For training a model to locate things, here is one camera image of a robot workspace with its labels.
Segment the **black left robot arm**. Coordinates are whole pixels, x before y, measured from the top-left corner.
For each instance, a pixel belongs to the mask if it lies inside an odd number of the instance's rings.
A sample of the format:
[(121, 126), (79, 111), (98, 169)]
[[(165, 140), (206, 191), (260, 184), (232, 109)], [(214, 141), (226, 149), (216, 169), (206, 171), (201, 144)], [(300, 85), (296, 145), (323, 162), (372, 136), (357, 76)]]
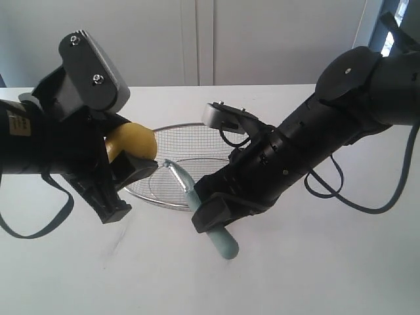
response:
[(1, 174), (60, 175), (103, 223), (131, 206), (119, 192), (158, 168), (152, 130), (119, 115), (129, 88), (59, 67), (16, 101), (1, 101)]

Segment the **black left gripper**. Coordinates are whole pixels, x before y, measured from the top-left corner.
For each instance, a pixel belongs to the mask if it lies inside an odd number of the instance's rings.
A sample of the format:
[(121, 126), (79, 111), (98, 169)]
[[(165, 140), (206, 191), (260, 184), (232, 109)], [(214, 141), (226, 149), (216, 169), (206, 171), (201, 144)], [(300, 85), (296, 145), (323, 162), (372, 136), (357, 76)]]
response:
[(84, 105), (63, 66), (44, 77), (30, 95), (45, 117), (43, 160), (52, 172), (63, 174), (103, 224), (120, 221), (132, 207), (117, 192), (158, 169), (157, 161), (124, 150), (110, 166), (106, 135), (128, 119)]

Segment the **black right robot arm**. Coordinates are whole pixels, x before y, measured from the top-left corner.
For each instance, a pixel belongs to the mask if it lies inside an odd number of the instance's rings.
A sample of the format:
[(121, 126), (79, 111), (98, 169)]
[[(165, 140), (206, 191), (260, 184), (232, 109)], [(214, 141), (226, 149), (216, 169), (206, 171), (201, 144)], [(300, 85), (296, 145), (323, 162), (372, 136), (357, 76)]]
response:
[(383, 56), (365, 46), (343, 53), (323, 71), (314, 92), (279, 126), (222, 102), (208, 105), (206, 126), (247, 138), (232, 145), (226, 166), (195, 184), (201, 200), (192, 217), (197, 232), (264, 213), (298, 180), (315, 177), (315, 167), (340, 147), (394, 125), (409, 125), (402, 173), (391, 199), (378, 208), (349, 203), (372, 215), (394, 206), (406, 184), (419, 131), (419, 43), (391, 13), (382, 15), (381, 21), (400, 54)]

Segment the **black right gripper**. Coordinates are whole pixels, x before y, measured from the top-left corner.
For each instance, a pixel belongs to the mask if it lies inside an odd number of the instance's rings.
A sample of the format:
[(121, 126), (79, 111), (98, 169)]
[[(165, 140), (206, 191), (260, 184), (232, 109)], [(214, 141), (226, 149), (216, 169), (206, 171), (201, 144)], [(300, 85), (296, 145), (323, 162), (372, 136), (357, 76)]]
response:
[(196, 231), (209, 232), (269, 210), (312, 167), (314, 135), (307, 127), (279, 126), (235, 149), (227, 166), (194, 185), (205, 200), (192, 217)]

